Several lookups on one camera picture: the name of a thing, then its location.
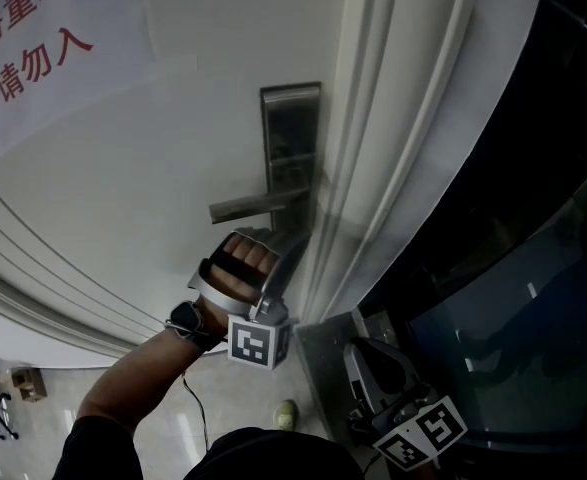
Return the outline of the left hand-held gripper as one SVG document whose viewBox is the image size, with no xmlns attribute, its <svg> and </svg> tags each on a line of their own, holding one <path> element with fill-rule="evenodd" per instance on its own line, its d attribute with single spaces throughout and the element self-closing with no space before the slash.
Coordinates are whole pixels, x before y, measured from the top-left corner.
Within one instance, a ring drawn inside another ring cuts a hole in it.
<svg viewBox="0 0 587 480">
<path fill-rule="evenodd" d="M 294 320 L 289 317 L 284 292 L 308 245 L 307 232 L 276 232 L 240 227 L 230 234 L 262 246 L 274 256 L 268 273 L 234 258 L 223 245 L 201 261 L 188 287 L 229 314 L 227 356 L 244 365 L 275 369 L 287 357 Z M 205 276 L 216 266 L 250 286 L 255 302 L 235 299 L 211 285 Z"/>
</svg>

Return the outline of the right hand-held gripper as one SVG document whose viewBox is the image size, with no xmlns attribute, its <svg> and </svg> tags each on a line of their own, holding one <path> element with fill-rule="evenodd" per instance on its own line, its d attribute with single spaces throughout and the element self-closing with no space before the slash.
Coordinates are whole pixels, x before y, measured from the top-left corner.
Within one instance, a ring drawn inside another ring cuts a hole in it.
<svg viewBox="0 0 587 480">
<path fill-rule="evenodd" d="M 355 444 L 371 447 L 399 469 L 412 471 L 466 434 L 451 398 L 422 380 L 398 349 L 356 337 L 344 349 L 344 363 L 357 401 L 347 417 Z"/>
</svg>

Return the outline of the person's left hand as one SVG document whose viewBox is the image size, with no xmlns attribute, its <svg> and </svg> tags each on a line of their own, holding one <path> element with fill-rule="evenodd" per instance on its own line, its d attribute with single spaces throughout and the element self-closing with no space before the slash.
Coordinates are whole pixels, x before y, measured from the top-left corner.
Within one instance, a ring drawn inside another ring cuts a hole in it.
<svg viewBox="0 0 587 480">
<path fill-rule="evenodd" d="M 230 236 L 223 250 L 263 274 L 269 274 L 277 261 L 276 255 L 264 245 L 238 233 Z"/>
</svg>

